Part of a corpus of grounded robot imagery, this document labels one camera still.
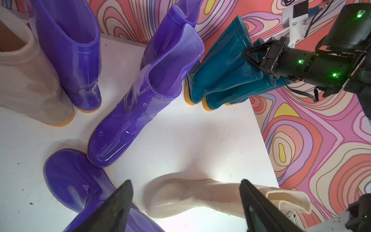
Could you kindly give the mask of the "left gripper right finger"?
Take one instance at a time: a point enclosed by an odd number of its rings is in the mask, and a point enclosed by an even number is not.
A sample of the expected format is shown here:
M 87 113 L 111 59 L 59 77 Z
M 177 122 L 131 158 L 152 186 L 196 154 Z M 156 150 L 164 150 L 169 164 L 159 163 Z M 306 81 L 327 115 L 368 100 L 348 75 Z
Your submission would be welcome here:
M 301 232 L 247 179 L 241 181 L 239 192 L 249 232 Z

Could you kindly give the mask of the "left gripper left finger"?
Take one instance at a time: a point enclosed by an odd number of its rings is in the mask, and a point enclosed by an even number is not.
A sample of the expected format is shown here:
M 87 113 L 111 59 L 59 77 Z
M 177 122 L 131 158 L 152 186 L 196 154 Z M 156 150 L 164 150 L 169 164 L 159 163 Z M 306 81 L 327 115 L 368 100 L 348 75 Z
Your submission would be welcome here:
M 133 198 L 133 187 L 126 180 L 92 215 L 73 229 L 74 232 L 123 232 Z

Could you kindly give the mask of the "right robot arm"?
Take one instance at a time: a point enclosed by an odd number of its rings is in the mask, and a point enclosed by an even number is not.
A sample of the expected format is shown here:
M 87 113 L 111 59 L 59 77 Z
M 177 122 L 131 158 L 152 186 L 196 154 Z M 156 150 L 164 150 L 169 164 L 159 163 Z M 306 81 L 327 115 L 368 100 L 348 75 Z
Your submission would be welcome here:
M 283 37 L 243 51 L 253 66 L 276 79 L 302 81 L 315 86 L 314 94 L 291 92 L 319 101 L 346 91 L 357 96 L 367 118 L 371 117 L 371 5 L 345 5 L 327 36 L 314 52 L 290 48 Z

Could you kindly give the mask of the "beige boot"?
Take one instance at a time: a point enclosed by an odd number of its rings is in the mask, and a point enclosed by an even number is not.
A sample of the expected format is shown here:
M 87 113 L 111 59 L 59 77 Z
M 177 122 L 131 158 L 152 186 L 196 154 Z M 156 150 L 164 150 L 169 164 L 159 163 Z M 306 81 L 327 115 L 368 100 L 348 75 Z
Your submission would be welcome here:
M 146 200 L 146 212 L 153 218 L 168 218 L 196 207 L 244 218 L 238 183 L 223 183 L 212 179 L 169 179 L 154 187 Z M 312 212 L 306 193 L 256 185 L 279 210 L 303 214 Z
M 51 126 L 75 116 L 58 74 L 31 29 L 1 7 L 1 107 Z

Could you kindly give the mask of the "teal boot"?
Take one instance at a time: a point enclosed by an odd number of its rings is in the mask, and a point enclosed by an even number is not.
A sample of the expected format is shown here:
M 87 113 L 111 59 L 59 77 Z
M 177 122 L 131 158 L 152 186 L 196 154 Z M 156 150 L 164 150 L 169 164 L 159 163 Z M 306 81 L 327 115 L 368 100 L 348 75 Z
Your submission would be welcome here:
M 241 100 L 236 100 L 236 101 L 227 102 L 227 103 L 225 103 L 225 105 L 230 106 L 230 105 L 233 105 L 233 104 L 238 104 L 238 103 L 240 103 L 240 101 L 241 101 Z
M 246 100 L 247 91 L 243 87 L 263 78 L 262 71 L 243 56 L 243 51 L 252 46 L 248 28 L 237 16 L 186 76 L 186 102 L 190 105 L 201 102 L 206 110 L 212 111 Z
M 246 48 L 264 43 L 251 42 L 247 35 L 220 36 L 194 74 L 192 97 L 203 101 L 204 108 L 216 110 L 227 102 L 241 100 L 284 85 L 284 79 L 265 75 L 243 56 Z

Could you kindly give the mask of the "beige boot front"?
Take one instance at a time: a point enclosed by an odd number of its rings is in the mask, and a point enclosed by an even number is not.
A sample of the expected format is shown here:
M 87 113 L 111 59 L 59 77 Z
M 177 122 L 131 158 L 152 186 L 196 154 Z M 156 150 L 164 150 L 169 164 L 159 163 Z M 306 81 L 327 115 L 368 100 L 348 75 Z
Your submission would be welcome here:
M 146 212 L 153 218 L 168 218 L 196 207 L 244 218 L 238 183 L 223 183 L 212 179 L 169 179 L 154 187 L 146 200 Z M 303 214 L 312 212 L 306 193 L 256 185 L 279 210 Z

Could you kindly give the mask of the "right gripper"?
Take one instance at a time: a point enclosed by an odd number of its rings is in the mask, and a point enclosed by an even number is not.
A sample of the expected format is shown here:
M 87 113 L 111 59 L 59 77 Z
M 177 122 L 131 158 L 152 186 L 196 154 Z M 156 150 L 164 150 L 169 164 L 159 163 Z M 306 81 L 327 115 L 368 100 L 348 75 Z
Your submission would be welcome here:
M 290 39 L 270 38 L 269 41 L 246 48 L 243 56 L 254 67 L 279 78 L 304 80 L 307 75 L 307 51 L 289 47 Z

